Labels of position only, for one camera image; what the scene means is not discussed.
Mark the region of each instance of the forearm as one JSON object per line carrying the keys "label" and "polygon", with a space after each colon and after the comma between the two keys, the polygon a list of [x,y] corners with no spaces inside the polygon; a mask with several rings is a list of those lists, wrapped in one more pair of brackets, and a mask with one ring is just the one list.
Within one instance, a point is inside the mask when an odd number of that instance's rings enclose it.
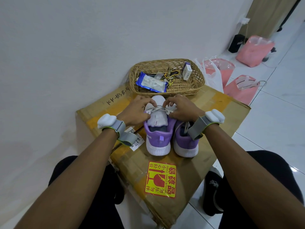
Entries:
{"label": "forearm", "polygon": [[103,177],[117,133],[106,128],[38,197],[15,228],[78,228]]}
{"label": "forearm", "polygon": [[303,228],[305,209],[218,125],[204,131],[238,201],[259,228]]}

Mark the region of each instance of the leg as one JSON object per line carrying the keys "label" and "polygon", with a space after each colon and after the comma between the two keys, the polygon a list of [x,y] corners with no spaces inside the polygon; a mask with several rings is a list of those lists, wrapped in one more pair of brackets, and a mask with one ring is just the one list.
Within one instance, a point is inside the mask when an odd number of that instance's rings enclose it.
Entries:
{"label": "leg", "polygon": [[[70,156],[61,160],[54,168],[49,185],[77,158]],[[112,165],[105,168],[101,184],[92,204],[79,228],[124,228],[115,203],[124,198],[124,189],[114,172]]]}
{"label": "leg", "polygon": [[[301,190],[293,177],[292,171],[288,163],[281,156],[265,150],[250,151],[248,153],[304,204]],[[219,187],[214,193],[214,204],[212,206],[211,204],[207,206],[209,203],[209,201],[207,201],[206,206],[205,203],[203,205],[205,208],[209,207],[210,212],[212,211],[214,214],[221,213],[219,209],[223,209],[223,217],[219,228],[227,228],[230,225],[234,225],[236,228],[257,228],[238,202],[225,176],[219,181]]]}

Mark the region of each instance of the white shoe sole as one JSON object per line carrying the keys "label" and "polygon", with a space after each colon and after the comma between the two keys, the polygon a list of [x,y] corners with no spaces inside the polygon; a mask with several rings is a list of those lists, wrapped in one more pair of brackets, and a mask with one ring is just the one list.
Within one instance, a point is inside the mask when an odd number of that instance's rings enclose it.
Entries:
{"label": "white shoe sole", "polygon": [[173,148],[176,152],[176,154],[178,154],[179,156],[181,157],[184,157],[184,158],[192,158],[194,156],[196,156],[198,154],[198,145],[196,146],[196,148],[194,149],[184,149],[184,148],[181,148],[176,139],[174,139],[174,142],[173,142]]}
{"label": "white shoe sole", "polygon": [[148,137],[146,136],[146,148],[151,155],[164,156],[170,152],[170,143],[168,143],[168,145],[165,147],[155,147],[150,144]]}

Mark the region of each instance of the wearable device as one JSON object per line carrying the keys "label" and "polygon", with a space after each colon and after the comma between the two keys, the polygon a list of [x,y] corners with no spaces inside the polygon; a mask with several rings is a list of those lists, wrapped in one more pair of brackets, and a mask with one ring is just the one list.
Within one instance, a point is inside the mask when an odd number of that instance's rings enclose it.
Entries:
{"label": "wearable device", "polygon": [[116,131],[118,140],[127,146],[132,146],[138,138],[132,132],[125,132],[126,125],[124,121],[117,120],[116,116],[111,116],[108,113],[97,121],[97,127],[101,130],[112,128]]}
{"label": "wearable device", "polygon": [[208,111],[204,116],[199,117],[193,126],[188,129],[188,134],[193,140],[195,140],[204,132],[206,127],[211,124],[222,124],[224,123],[224,119],[224,115],[217,109]]}

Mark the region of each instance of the blue packet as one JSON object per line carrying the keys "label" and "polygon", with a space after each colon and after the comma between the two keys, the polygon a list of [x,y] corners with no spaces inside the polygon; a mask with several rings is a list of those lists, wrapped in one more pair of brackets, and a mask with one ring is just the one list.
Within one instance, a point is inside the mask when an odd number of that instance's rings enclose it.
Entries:
{"label": "blue packet", "polygon": [[138,80],[135,82],[138,86],[146,88],[153,92],[166,92],[167,82],[150,77],[141,71]]}

